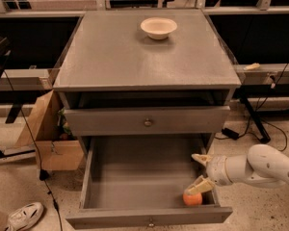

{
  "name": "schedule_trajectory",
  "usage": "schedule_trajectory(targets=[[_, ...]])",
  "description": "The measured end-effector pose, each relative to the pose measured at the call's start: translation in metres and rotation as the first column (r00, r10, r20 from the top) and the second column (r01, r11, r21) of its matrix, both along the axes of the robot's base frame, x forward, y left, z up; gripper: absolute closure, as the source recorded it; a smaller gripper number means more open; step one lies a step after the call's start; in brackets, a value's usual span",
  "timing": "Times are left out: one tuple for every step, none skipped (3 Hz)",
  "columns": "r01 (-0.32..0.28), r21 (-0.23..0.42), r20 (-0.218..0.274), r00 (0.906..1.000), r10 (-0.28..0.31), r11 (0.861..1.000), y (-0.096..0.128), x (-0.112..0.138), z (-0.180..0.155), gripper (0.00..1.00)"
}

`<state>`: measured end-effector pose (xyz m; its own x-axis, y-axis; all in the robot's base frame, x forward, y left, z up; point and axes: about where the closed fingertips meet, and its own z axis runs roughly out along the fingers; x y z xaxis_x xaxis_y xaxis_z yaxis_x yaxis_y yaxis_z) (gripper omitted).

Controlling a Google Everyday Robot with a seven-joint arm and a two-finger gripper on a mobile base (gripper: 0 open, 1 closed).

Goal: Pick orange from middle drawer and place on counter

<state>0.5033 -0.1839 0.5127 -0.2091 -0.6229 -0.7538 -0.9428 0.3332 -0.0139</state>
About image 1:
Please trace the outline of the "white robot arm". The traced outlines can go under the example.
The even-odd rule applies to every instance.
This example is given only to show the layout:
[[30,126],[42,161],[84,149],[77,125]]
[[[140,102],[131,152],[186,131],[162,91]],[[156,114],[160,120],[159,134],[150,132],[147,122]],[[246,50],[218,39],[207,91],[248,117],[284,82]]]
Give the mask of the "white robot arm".
[[244,183],[257,188],[277,188],[289,185],[289,157],[267,144],[253,145],[247,154],[211,156],[193,154],[192,158],[206,169],[184,193],[195,195],[216,186]]

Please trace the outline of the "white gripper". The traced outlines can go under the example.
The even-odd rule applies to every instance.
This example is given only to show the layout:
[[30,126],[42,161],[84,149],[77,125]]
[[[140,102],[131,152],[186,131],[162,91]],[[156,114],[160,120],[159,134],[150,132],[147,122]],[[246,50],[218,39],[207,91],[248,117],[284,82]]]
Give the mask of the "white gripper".
[[227,186],[229,184],[229,178],[225,170],[225,156],[215,156],[204,154],[193,154],[192,158],[206,167],[207,176],[205,178],[200,175],[190,186],[184,191],[187,195],[196,195],[198,193],[206,193],[212,191],[215,184],[218,186]]

